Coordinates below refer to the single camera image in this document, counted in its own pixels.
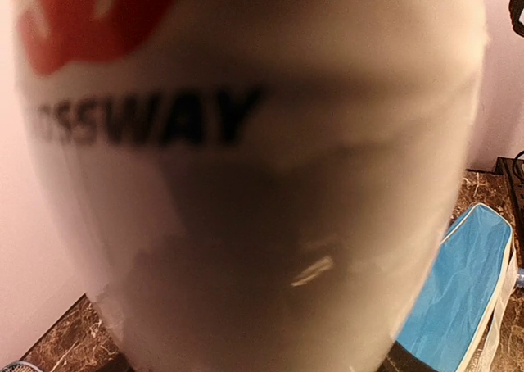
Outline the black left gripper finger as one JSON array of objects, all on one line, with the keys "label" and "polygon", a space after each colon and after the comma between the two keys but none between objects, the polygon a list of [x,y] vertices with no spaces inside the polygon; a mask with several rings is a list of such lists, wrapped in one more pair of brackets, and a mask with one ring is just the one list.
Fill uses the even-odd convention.
[{"label": "black left gripper finger", "polygon": [[393,345],[382,362],[383,372],[428,372],[430,366],[401,345]]}]

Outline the white shuttlecock tube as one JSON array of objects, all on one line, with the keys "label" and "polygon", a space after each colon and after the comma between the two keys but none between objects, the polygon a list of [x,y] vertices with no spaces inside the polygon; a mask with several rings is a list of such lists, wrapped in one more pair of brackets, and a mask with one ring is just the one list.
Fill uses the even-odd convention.
[{"label": "white shuttlecock tube", "polygon": [[461,184],[484,0],[12,0],[52,216],[136,371],[374,371]]}]

